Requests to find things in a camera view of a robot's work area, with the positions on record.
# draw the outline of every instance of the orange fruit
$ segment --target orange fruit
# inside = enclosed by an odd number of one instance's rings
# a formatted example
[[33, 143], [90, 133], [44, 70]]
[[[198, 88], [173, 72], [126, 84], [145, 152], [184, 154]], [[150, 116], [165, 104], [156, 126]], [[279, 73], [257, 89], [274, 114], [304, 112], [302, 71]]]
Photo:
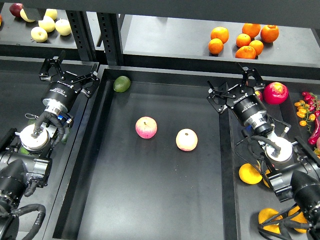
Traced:
[[279, 37], [279, 28], [276, 25], [265, 25], [260, 36], [264, 42], [273, 43]]
[[243, 46], [236, 51], [235, 57], [238, 59], [255, 59], [256, 50], [252, 46]]
[[217, 26], [211, 31], [211, 39], [220, 39], [225, 44], [229, 39], [229, 31], [223, 26]]
[[[265, 220], [273, 217], [276, 214], [278, 214], [278, 212], [272, 208], [262, 209], [258, 215], [259, 224], [262, 224]], [[282, 218], [283, 218], [282, 216], [278, 216], [272, 221], [280, 220]], [[263, 227], [263, 229], [270, 231], [270, 232], [273, 232], [273, 233], [276, 233], [276, 234], [280, 233], [279, 225], [277, 225], [277, 224], [265, 226], [265, 227]]]
[[239, 177], [246, 184], [257, 184], [262, 180], [260, 173], [250, 163], [245, 163], [240, 167]]
[[251, 37], [248, 34], [241, 33], [236, 37], [235, 44], [241, 48], [243, 46], [249, 46]]
[[260, 24], [245, 23], [242, 27], [242, 33], [247, 34], [250, 38], [254, 39], [260, 33]]
[[[296, 206], [294, 209], [291, 209], [288, 212], [288, 216], [291, 216], [291, 215], [295, 214], [299, 209], [300, 209], [299, 206]], [[296, 222], [301, 223], [301, 224], [307, 224], [308, 223], [308, 221], [305, 218], [303, 212], [300, 212], [297, 216], [291, 218], [291, 220], [296, 221]], [[305, 234], [307, 232], [306, 229], [295, 228], [294, 230], [296, 230], [297, 232], [302, 233], [302, 234]]]
[[212, 39], [208, 44], [208, 49], [212, 54], [218, 54], [224, 49], [224, 44], [219, 38]]
[[264, 49], [264, 44], [259, 40], [253, 40], [250, 42], [249, 46], [254, 48], [256, 56], [260, 55]]

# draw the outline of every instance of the tangerine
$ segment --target tangerine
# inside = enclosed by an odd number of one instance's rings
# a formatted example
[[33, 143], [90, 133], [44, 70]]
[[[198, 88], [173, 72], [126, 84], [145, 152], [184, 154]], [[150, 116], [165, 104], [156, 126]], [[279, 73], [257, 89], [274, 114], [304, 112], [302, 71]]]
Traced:
[[238, 59], [255, 59], [256, 50], [252, 46], [242, 46], [236, 51], [235, 57]]
[[217, 26], [211, 31], [211, 39], [220, 39], [225, 44], [229, 39], [229, 31], [223, 26]]
[[[295, 208], [291, 209], [288, 212], [288, 216], [291, 216], [291, 215], [295, 214], [299, 209], [300, 209], [299, 206], [296, 206]], [[297, 216], [291, 218], [291, 220], [296, 221], [296, 222], [301, 223], [301, 224], [307, 224], [308, 223], [308, 221], [305, 218], [303, 212], [300, 212]], [[302, 234], [305, 234], [307, 232], [306, 229], [300, 229], [300, 228], [295, 228], [294, 230], [296, 230], [297, 232], [302, 233]]]
[[250, 163], [245, 163], [240, 167], [239, 177], [246, 184], [257, 184], [262, 180], [260, 173]]
[[264, 42], [273, 43], [279, 37], [279, 28], [276, 25], [265, 25], [260, 36]]
[[[273, 208], [264, 208], [259, 212], [258, 215], [258, 222], [259, 224], [262, 224], [265, 220], [273, 217], [274, 215], [278, 214], [278, 211], [274, 210]], [[272, 221], [276, 221], [276, 220], [280, 220], [283, 217], [280, 215], [278, 217], [276, 217], [275, 219], [273, 219]], [[279, 225], [268, 225], [268, 226], [264, 226], [263, 227], [264, 230], [279, 234], [280, 233], [280, 229], [279, 229]]]
[[251, 37], [248, 34], [241, 33], [236, 37], [235, 44], [241, 48], [243, 46], [249, 46], [251, 42]]
[[249, 46], [254, 48], [256, 56], [260, 55], [264, 49], [264, 44], [259, 40], [253, 40], [250, 42]]
[[224, 49], [224, 44], [219, 38], [214, 38], [209, 42], [208, 49], [210, 53], [218, 54]]
[[242, 33], [247, 34], [250, 38], [254, 39], [260, 33], [260, 24], [245, 23], [242, 27]]

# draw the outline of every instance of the pink apple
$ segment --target pink apple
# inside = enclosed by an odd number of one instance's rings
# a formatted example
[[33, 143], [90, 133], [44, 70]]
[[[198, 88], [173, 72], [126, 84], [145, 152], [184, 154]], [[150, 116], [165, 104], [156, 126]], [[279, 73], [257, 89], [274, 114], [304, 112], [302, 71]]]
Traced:
[[193, 130], [185, 128], [178, 132], [175, 138], [175, 142], [179, 149], [188, 152], [196, 148], [198, 137]]
[[156, 121], [149, 116], [143, 116], [135, 123], [136, 133], [143, 139], [152, 138], [156, 134], [157, 129]]

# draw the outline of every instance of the black cable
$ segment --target black cable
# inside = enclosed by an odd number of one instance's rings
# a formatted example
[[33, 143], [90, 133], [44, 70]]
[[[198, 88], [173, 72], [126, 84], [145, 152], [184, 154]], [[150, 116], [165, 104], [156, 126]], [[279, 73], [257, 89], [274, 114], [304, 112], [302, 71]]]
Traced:
[[42, 223], [44, 222], [46, 216], [46, 208], [41, 204], [29, 204], [19, 209], [14, 209], [11, 212], [11, 214], [15, 215], [16, 217], [21, 217], [22, 215], [35, 211], [39, 212], [38, 216], [35, 219], [32, 228], [22, 240], [32, 240], [37, 235], [42, 226]]

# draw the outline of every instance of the yellow fruit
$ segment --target yellow fruit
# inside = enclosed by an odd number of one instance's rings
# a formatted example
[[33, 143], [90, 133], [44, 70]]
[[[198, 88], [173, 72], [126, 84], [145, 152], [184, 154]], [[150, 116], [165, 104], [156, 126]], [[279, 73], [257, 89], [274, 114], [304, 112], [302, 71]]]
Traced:
[[[295, 214], [299, 209], [300, 209], [299, 206], [296, 206], [294, 209], [291, 209], [288, 212], [288, 216], [291, 216], [291, 215]], [[305, 218], [303, 212], [300, 212], [297, 216], [291, 218], [291, 220], [296, 221], [296, 222], [301, 223], [301, 224], [307, 224], [308, 223], [308, 221]], [[300, 229], [300, 228], [295, 228], [294, 230], [296, 230], [297, 232], [302, 233], [302, 234], [305, 234], [307, 232], [306, 229]]]
[[249, 163], [245, 163], [240, 167], [239, 177], [246, 184], [257, 184], [262, 180], [260, 173]]
[[[262, 224], [265, 220], [273, 217], [274, 215], [276, 215], [278, 213], [279, 212], [274, 210], [273, 208], [264, 208], [264, 209], [262, 209], [259, 212], [259, 215], [258, 215], [259, 224]], [[282, 216], [278, 216], [273, 221], [280, 220], [282, 218], [283, 218]], [[263, 229], [267, 230], [267, 231], [270, 231], [270, 232], [273, 232], [273, 233], [276, 233], [276, 234], [280, 234], [280, 229], [279, 229], [279, 226], [277, 224], [264, 226]]]

